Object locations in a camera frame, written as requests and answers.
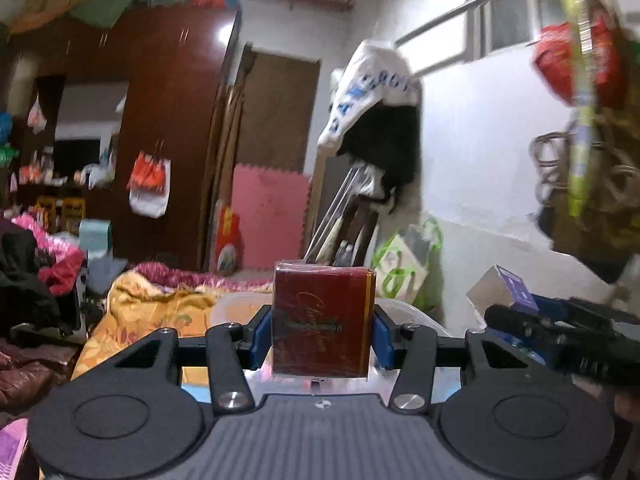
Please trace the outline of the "dark red cigarette box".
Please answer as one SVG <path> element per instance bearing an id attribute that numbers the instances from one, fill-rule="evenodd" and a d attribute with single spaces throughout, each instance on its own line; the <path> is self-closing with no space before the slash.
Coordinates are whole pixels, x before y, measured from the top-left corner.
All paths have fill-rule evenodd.
<path id="1" fill-rule="evenodd" d="M 375 273 L 281 261 L 274 270 L 272 369 L 304 377 L 367 376 Z"/>

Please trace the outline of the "purple small box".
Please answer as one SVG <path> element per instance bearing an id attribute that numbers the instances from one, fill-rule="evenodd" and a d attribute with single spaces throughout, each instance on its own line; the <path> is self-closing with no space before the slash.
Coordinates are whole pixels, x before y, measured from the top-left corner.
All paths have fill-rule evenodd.
<path id="1" fill-rule="evenodd" d="M 524 281 L 498 264 L 491 266 L 471 287 L 466 293 L 466 299 L 480 316 L 494 304 L 528 314 L 539 311 Z"/>

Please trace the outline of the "clear plastic laundry basket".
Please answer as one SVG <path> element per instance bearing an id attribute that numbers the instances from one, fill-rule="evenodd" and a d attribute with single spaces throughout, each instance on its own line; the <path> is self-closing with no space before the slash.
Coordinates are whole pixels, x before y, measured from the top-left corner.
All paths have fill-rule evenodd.
<path id="1" fill-rule="evenodd" d="M 210 315 L 212 325 L 224 322 L 238 322 L 246 324 L 264 304 L 270 304 L 271 294 L 262 292 L 232 292 L 223 296 L 213 307 Z M 449 336 L 449 333 L 417 308 L 396 299 L 378 298 L 376 303 L 398 325 L 416 323 L 431 327 L 439 336 Z M 302 376 L 286 376 L 273 374 L 272 351 L 269 351 L 264 364 L 258 370 L 246 370 L 244 372 L 250 391 L 256 402 L 265 394 L 356 394 L 377 393 L 381 398 L 387 399 L 392 392 L 397 370 L 383 370 L 378 364 L 373 351 L 370 351 L 369 370 L 366 378 L 319 378 L 314 379 Z"/>

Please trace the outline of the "green white shopping bag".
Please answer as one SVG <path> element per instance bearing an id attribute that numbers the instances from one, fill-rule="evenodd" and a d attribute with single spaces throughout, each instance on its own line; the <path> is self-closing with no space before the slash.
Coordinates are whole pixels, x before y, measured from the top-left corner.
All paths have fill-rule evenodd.
<path id="1" fill-rule="evenodd" d="M 438 307 L 444 281 L 443 244 L 442 229 L 433 216 L 394 233 L 372 257 L 376 296 L 411 304 L 425 313 Z"/>

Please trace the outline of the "yellow orange blanket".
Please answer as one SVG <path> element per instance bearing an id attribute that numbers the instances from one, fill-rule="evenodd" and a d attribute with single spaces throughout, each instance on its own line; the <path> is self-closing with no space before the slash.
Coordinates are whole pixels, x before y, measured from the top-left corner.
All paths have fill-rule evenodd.
<path id="1" fill-rule="evenodd" d="M 181 338 L 203 336 L 213 327 L 213 307 L 232 292 L 272 295 L 272 281 L 162 289 L 136 271 L 119 275 L 107 293 L 106 313 L 82 347 L 72 377 L 80 377 L 159 328 L 173 328 Z"/>

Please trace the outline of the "pink foam mat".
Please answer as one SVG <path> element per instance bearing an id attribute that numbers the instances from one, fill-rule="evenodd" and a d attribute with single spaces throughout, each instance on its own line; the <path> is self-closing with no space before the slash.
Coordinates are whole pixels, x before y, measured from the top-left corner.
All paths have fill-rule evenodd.
<path id="1" fill-rule="evenodd" d="M 231 209 L 240 217 L 243 266 L 266 270 L 299 257 L 309 185 L 297 172 L 235 166 Z"/>

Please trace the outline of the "teal small box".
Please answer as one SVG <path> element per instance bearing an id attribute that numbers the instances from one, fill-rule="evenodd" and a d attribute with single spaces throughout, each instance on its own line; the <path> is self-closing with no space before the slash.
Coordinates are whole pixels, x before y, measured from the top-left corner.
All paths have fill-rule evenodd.
<path id="1" fill-rule="evenodd" d="M 88 259 L 110 256 L 112 249 L 111 222 L 106 220 L 84 219 L 79 225 L 79 247 Z"/>

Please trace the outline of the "orange white hanging bag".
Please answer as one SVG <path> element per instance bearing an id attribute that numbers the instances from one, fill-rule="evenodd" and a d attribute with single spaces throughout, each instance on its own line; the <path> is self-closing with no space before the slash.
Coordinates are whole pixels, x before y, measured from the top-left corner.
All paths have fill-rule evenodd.
<path id="1" fill-rule="evenodd" d="M 152 154 L 140 152 L 132 167 L 127 190 L 131 210 L 142 217 L 158 219 L 166 214 L 170 194 L 171 164 L 158 140 Z"/>

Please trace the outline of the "white bag blue letters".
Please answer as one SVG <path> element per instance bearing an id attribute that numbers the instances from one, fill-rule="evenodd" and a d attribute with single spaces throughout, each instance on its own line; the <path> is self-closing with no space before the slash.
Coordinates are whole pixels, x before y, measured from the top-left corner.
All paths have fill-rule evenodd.
<path id="1" fill-rule="evenodd" d="M 359 162 L 370 179 L 360 193 L 393 207 L 418 171 L 419 104 L 406 59 L 389 44 L 364 40 L 338 80 L 317 152 Z"/>

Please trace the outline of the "dark red wooden wardrobe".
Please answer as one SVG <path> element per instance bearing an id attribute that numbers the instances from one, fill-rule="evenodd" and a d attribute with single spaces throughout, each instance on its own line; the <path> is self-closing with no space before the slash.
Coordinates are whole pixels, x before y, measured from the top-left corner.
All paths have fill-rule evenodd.
<path id="1" fill-rule="evenodd" d="M 33 58 L 46 82 L 30 90 L 35 96 L 61 99 L 63 84 L 128 86 L 115 181 L 87 194 L 88 217 L 111 222 L 116 256 L 131 262 L 163 257 L 186 270 L 200 268 L 218 144 L 212 121 L 240 27 L 236 9 L 135 6 L 111 29 L 56 18 L 9 36 L 1 80 Z M 170 161 L 170 192 L 165 214 L 152 219 L 132 211 L 127 183 L 138 155 L 156 148 Z"/>

